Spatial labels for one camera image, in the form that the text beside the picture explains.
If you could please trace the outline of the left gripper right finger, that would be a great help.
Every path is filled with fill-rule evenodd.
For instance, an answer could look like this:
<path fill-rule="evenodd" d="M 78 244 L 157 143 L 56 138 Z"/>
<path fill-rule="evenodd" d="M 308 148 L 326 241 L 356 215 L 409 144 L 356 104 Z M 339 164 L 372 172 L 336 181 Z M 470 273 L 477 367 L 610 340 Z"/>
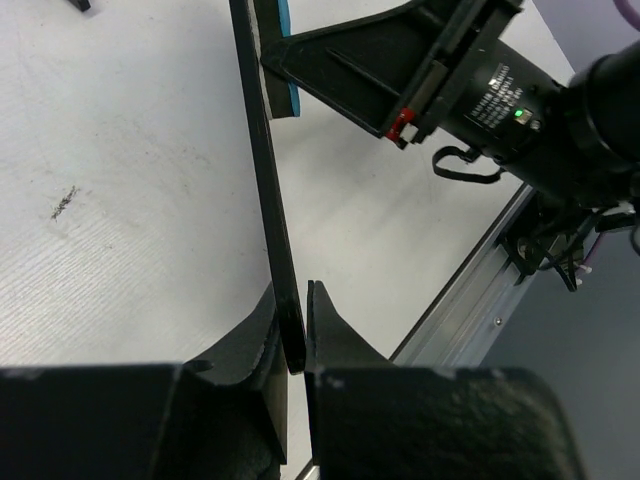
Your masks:
<path fill-rule="evenodd" d="M 305 384 L 324 479 L 582 479 L 564 411 L 520 368 L 396 366 L 307 293 Z"/>

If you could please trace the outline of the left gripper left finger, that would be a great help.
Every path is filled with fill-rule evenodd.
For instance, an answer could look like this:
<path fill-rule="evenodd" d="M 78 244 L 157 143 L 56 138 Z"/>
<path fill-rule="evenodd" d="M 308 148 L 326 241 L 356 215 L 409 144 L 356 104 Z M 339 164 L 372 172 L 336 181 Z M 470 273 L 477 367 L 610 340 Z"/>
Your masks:
<path fill-rule="evenodd" d="M 185 363 L 5 367 L 5 479 L 275 479 L 287 369 L 275 298 Z"/>

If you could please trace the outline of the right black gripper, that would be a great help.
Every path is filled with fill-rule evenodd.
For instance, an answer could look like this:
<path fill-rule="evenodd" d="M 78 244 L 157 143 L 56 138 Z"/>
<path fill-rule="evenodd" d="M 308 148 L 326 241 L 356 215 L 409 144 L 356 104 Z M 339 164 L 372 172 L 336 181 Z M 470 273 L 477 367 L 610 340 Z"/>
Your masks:
<path fill-rule="evenodd" d="M 561 85 L 500 39 L 521 11 L 519 1 L 409 1 L 277 40 L 261 63 L 400 148 L 442 129 L 489 158 L 519 160 L 564 137 Z"/>

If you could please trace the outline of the small black-framed whiteboard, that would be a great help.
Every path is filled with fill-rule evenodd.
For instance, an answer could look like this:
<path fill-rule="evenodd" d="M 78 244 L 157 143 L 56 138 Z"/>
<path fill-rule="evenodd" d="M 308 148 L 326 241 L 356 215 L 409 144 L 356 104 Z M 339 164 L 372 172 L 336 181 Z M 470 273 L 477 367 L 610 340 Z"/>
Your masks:
<path fill-rule="evenodd" d="M 305 330 L 261 80 L 259 41 L 256 39 L 257 23 L 251 19 L 253 5 L 250 1 L 231 1 L 229 6 L 269 258 L 276 318 L 288 370 L 291 374 L 298 375 L 305 368 Z"/>

